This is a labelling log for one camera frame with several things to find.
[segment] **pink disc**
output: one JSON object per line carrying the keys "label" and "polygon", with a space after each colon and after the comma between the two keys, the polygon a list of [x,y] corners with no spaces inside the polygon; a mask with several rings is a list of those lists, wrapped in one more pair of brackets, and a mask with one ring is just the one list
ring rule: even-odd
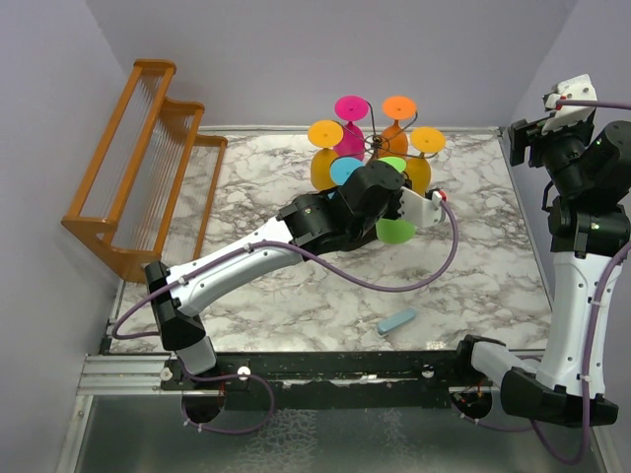
{"label": "pink disc", "polygon": [[339,101],[335,103],[335,113],[342,120],[361,120],[368,113],[368,104],[361,97],[342,97]]}

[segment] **marble table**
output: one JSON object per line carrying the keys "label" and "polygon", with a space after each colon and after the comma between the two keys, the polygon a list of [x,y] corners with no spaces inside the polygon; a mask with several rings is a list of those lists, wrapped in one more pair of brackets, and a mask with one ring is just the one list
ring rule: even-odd
{"label": "marble table", "polygon": [[[423,290],[384,294],[354,286],[312,262],[266,275],[224,296],[202,313],[218,351],[357,351],[453,349],[464,335],[503,340],[511,348],[544,348],[550,307],[526,226],[493,135],[452,135],[431,160],[432,185],[449,194],[460,226],[454,264]],[[300,193],[312,191],[316,148],[303,134],[229,137],[202,254],[258,228]],[[212,167],[206,150],[191,157],[164,261],[190,259]],[[372,242],[324,258],[364,280],[400,286],[445,261],[451,229],[441,224],[403,245]],[[119,314],[146,290],[125,286]],[[418,316],[386,337],[377,323],[413,307]],[[151,330],[141,309],[122,333]],[[113,341],[113,353],[162,351],[156,337]]]}

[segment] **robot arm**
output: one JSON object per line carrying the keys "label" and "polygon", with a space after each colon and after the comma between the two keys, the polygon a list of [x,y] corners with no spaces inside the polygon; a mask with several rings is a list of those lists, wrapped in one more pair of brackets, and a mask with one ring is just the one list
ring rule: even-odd
{"label": "robot arm", "polygon": [[[571,95],[596,97],[587,75],[565,81],[555,91],[544,97],[548,109]],[[545,167],[559,192],[552,206],[547,207],[547,202],[543,206],[552,234],[555,293],[541,363],[535,368],[495,340],[467,337],[460,346],[474,370],[501,386],[504,411],[567,427],[581,426],[584,380],[590,386],[591,425],[613,424],[617,418],[617,406],[604,399],[602,351],[608,305],[621,264],[607,281],[594,330],[590,319],[604,268],[631,233],[624,208],[618,204],[631,187],[631,146],[627,144],[631,123],[608,124],[590,144],[594,116],[592,108],[564,105],[547,118],[532,123],[522,120],[509,128],[511,165],[521,164],[530,147],[529,165]],[[586,379],[584,352],[591,339]]]}
{"label": "robot arm", "polygon": [[[402,174],[390,165],[370,162],[356,169],[342,186],[298,196],[261,228],[219,251],[171,268],[159,261],[149,264],[145,274],[150,292],[180,282],[152,300],[164,349],[175,351],[193,374],[212,369],[215,352],[199,313],[230,291],[304,260],[285,248],[251,247],[255,243],[281,241],[323,254],[352,250],[374,239],[374,226],[380,218],[404,218],[421,229],[445,220],[441,191],[423,197],[404,184]],[[195,269],[241,248],[246,252],[186,278]]]}

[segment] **gray floor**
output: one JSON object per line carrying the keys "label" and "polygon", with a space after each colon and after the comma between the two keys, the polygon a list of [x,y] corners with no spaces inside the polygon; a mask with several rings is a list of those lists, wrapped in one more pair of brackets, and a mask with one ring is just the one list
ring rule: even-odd
{"label": "gray floor", "polygon": [[[222,413],[216,421],[244,427],[261,415]],[[525,422],[494,412],[489,419]],[[579,431],[546,431],[561,452],[576,451]],[[97,398],[79,465],[82,473],[603,471],[592,452],[581,465],[566,467],[533,433],[491,432],[450,409],[286,410],[257,434],[226,437],[184,427],[178,396]]]}

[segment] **wooden frame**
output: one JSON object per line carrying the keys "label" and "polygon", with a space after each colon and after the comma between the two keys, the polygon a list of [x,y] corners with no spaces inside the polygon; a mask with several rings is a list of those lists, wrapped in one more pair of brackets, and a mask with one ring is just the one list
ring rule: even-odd
{"label": "wooden frame", "polygon": [[[175,101],[167,97],[167,90],[175,74],[175,70],[175,65],[167,60],[139,59],[134,63],[134,68],[129,75],[127,84],[114,108],[101,141],[94,152],[88,169],[70,204],[70,208],[61,220],[61,224],[69,232],[125,281],[144,283],[145,276],[142,266],[161,258],[171,220],[174,215],[175,204],[179,196],[193,147],[218,147],[219,155],[202,215],[195,251],[191,255],[193,258],[199,257],[217,187],[219,169],[228,145],[228,140],[225,137],[197,134],[199,123],[204,112],[204,106],[201,103],[194,101]],[[153,80],[155,78],[160,79],[157,87],[154,87],[153,83],[149,81],[149,79]],[[117,187],[114,191],[114,196],[109,205],[107,215],[83,216],[82,211],[84,210],[88,196],[102,168],[107,151],[114,139],[114,135],[118,130],[123,115],[127,110],[132,95],[141,81],[150,93],[151,102],[138,139],[125,166],[122,180],[112,184],[112,186]],[[120,248],[112,245],[112,242],[118,231],[125,207],[128,204],[132,186],[136,181],[138,171],[145,159],[152,134],[159,122],[167,131],[172,142],[180,144],[182,148],[179,156],[174,154],[173,156],[166,157],[166,159],[178,160],[178,162],[171,161],[171,165],[175,166],[176,164],[175,176],[165,204],[164,214],[150,249]],[[157,189],[149,189],[149,191],[151,195],[153,195],[152,193],[158,192]],[[149,197],[151,200],[148,203],[148,214],[156,210],[156,199],[154,197],[155,195]],[[146,235],[142,236],[140,239],[145,240]]]}

